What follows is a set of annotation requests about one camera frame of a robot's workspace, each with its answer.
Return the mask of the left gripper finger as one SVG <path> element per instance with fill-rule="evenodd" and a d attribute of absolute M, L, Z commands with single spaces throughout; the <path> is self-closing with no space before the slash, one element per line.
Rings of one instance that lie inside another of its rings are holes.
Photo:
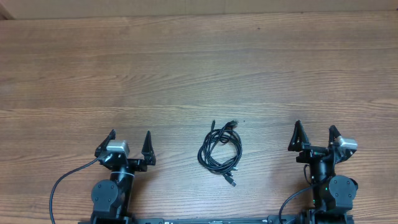
<path fill-rule="evenodd" d="M 146 134 L 141 154 L 144 156 L 144 161 L 147 165 L 154 166 L 156 164 L 150 131 Z"/>
<path fill-rule="evenodd" d="M 109 144 L 110 140 L 115 140 L 116 138 L 116 131 L 114 129 L 108 134 L 105 140 L 96 148 L 95 150 L 95 157 L 99 157 L 100 154 L 106 150 L 107 145 Z"/>

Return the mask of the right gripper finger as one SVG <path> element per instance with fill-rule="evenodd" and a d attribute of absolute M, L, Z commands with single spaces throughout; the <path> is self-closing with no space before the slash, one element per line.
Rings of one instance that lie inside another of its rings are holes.
<path fill-rule="evenodd" d="M 340 134 L 339 130 L 336 128 L 335 125 L 331 125 L 329 127 L 328 144 L 330 146 L 340 146 L 340 139 L 341 139 L 341 134 Z"/>
<path fill-rule="evenodd" d="M 294 131 L 290 140 L 288 151 L 301 152 L 307 150 L 310 146 L 310 141 L 303 128 L 301 120 L 295 122 Z"/>

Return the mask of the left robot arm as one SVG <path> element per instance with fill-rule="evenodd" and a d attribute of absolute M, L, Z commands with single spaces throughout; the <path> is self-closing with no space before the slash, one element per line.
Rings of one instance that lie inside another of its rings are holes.
<path fill-rule="evenodd" d="M 97 147 L 95 157 L 111 173 L 109 179 L 97 182 L 91 191 L 91 223 L 137 223 L 128 212 L 129 202 L 135 173 L 145 172 L 148 166 L 156 163 L 151 133 L 146 134 L 142 159 L 132 159 L 129 153 L 127 141 L 117 140 L 115 130 Z"/>

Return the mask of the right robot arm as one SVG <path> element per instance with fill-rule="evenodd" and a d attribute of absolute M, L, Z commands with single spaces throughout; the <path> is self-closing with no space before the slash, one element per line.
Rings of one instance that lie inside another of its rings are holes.
<path fill-rule="evenodd" d="M 353 209 L 353 200 L 358 183 L 347 176 L 337 175 L 337 164 L 347 161 L 358 149 L 355 139 L 345 138 L 336 126 L 329 127 L 328 145 L 311 145 L 300 120 L 295 122 L 288 150 L 298 152 L 296 162 L 310 170 L 308 187 L 291 195 L 281 205 L 278 213 L 280 223 L 353 223 L 348 211 Z M 312 191 L 313 207 L 302 211 L 294 218 L 283 218 L 282 212 L 296 196 Z"/>

